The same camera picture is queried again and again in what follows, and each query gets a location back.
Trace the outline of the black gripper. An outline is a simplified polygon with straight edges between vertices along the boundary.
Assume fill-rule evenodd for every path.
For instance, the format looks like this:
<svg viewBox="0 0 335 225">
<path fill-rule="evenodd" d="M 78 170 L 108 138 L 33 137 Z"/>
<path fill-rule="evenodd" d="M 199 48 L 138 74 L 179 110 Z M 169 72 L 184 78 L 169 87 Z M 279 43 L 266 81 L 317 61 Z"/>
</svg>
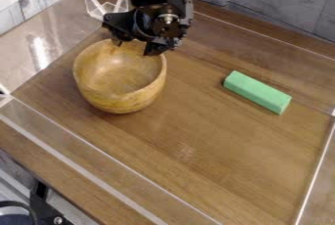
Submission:
<svg viewBox="0 0 335 225">
<path fill-rule="evenodd" d="M 169 8 L 148 12 L 133 9 L 126 13 L 106 14 L 102 26 L 109 29 L 116 46 L 133 40 L 145 42 L 147 56 L 159 56 L 175 50 L 184 37 L 181 17 Z"/>
</svg>

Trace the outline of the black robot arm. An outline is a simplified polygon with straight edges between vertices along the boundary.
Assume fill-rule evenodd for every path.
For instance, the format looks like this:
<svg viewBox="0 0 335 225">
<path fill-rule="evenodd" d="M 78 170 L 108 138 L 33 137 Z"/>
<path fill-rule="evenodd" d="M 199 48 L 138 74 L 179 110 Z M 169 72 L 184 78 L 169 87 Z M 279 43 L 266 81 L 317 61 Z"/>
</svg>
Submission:
<svg viewBox="0 0 335 225">
<path fill-rule="evenodd" d="M 157 56 L 175 50 L 195 20 L 192 0 L 129 0 L 133 9 L 106 13 L 102 26 L 112 32 L 117 46 L 138 40 L 145 42 L 144 55 Z"/>
</svg>

